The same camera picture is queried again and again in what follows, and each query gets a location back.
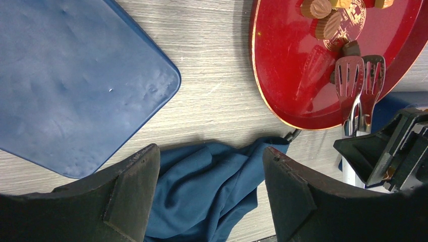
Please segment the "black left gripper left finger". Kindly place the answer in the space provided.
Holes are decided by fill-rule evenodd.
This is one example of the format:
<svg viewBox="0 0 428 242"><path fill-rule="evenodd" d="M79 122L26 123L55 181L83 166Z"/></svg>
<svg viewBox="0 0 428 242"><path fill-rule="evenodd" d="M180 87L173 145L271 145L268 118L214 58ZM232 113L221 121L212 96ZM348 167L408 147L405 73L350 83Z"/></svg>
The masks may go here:
<svg viewBox="0 0 428 242"><path fill-rule="evenodd" d="M1 195L1 241L143 241L159 174L150 144L49 193Z"/></svg>

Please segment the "blue chocolate tin box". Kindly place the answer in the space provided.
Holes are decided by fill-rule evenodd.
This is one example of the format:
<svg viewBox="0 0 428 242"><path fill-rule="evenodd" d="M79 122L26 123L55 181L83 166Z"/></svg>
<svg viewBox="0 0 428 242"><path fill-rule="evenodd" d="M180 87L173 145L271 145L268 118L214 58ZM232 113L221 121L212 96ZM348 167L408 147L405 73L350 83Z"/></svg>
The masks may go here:
<svg viewBox="0 0 428 242"><path fill-rule="evenodd" d="M336 140L333 147L347 160L356 174L367 179L375 170L402 117L401 109L427 106L427 92L392 92L373 111L369 135Z"/></svg>

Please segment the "yellow square chocolate piece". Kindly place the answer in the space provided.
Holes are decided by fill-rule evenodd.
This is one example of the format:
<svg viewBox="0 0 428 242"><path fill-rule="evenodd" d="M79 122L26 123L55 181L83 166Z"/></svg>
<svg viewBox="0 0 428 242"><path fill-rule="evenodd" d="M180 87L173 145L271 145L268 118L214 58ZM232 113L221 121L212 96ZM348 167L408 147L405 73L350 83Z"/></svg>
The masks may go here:
<svg viewBox="0 0 428 242"><path fill-rule="evenodd" d="M330 0L333 8L349 8L352 0Z"/></svg>

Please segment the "brown ridged chocolate piece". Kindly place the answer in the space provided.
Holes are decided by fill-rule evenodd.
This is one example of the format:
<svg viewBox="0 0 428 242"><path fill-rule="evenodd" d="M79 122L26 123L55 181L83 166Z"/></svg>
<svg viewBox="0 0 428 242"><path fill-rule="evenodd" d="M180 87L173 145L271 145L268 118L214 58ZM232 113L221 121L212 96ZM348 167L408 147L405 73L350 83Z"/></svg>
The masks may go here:
<svg viewBox="0 0 428 242"><path fill-rule="evenodd" d="M301 14L311 19L322 19L332 11L328 0L304 0L300 6Z"/></svg>
<svg viewBox="0 0 428 242"><path fill-rule="evenodd" d="M326 17L318 20L314 35L317 39L330 39L335 35L340 25L341 13L332 10Z"/></svg>

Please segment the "dark blue cloth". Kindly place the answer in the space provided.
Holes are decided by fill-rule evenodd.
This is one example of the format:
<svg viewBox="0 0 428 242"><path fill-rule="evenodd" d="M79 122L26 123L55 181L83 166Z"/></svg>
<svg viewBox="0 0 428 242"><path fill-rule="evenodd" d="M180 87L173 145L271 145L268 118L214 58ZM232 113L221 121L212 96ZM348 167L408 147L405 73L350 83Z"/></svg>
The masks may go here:
<svg viewBox="0 0 428 242"><path fill-rule="evenodd" d="M160 171L145 241L226 241L258 205L267 147L286 153L282 137L262 137L235 148L219 142L160 153Z"/></svg>

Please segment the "clear plastic metal tongs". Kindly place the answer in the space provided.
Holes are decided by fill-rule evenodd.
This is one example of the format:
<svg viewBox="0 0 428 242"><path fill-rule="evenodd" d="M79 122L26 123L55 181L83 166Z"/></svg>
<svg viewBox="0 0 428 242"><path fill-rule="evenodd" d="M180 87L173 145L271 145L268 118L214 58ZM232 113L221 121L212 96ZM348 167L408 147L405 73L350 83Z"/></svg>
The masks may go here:
<svg viewBox="0 0 428 242"><path fill-rule="evenodd" d="M385 82L381 55L345 56L337 60L334 83L342 117L342 137L371 133L372 115Z"/></svg>

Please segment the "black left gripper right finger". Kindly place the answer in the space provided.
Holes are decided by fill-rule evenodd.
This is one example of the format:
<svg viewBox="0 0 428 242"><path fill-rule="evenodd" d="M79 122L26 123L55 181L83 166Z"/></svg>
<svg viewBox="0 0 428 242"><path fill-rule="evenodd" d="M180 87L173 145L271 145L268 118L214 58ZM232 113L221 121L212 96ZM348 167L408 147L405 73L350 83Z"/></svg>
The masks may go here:
<svg viewBox="0 0 428 242"><path fill-rule="evenodd" d="M273 147L262 159L278 241L427 241L427 186L387 194L338 181Z"/></svg>

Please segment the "red round tray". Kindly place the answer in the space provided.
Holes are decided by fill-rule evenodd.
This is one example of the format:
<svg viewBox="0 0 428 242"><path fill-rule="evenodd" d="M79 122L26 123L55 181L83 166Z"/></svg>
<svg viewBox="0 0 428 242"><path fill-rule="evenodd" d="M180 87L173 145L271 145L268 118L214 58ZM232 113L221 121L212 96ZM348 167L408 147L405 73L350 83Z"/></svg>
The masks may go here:
<svg viewBox="0 0 428 242"><path fill-rule="evenodd" d="M303 1L254 1L249 50L261 96L282 122L304 130L325 130L342 122L330 76L348 41L362 55L386 61L387 95L404 77L427 44L427 1L351 1L333 8L341 25L330 39L315 36L317 19L301 13Z"/></svg>

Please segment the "dark oval chocolate piece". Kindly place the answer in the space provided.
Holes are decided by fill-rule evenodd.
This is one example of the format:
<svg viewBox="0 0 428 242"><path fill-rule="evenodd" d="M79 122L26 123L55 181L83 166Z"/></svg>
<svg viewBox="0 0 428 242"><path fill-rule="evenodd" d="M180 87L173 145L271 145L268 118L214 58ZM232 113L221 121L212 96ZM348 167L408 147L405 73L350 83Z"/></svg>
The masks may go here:
<svg viewBox="0 0 428 242"><path fill-rule="evenodd" d="M343 56L361 56L361 51L357 40L345 43L341 48Z"/></svg>

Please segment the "blue tin lid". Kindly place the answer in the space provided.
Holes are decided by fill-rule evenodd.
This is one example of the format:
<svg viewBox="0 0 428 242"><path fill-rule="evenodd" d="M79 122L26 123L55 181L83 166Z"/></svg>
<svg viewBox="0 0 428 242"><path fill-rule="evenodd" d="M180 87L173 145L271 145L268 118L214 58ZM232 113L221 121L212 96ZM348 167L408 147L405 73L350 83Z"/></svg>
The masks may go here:
<svg viewBox="0 0 428 242"><path fill-rule="evenodd" d="M69 178L98 170L179 90L116 1L1 1L1 149Z"/></svg>

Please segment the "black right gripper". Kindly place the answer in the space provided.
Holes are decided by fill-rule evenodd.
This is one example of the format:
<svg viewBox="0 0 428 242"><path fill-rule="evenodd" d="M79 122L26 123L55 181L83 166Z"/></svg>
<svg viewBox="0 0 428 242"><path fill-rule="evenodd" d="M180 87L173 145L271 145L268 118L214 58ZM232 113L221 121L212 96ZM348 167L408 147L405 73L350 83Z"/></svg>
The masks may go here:
<svg viewBox="0 0 428 242"><path fill-rule="evenodd" d="M427 111L399 110L377 132L334 142L367 186L384 181L390 192L427 183Z"/></svg>

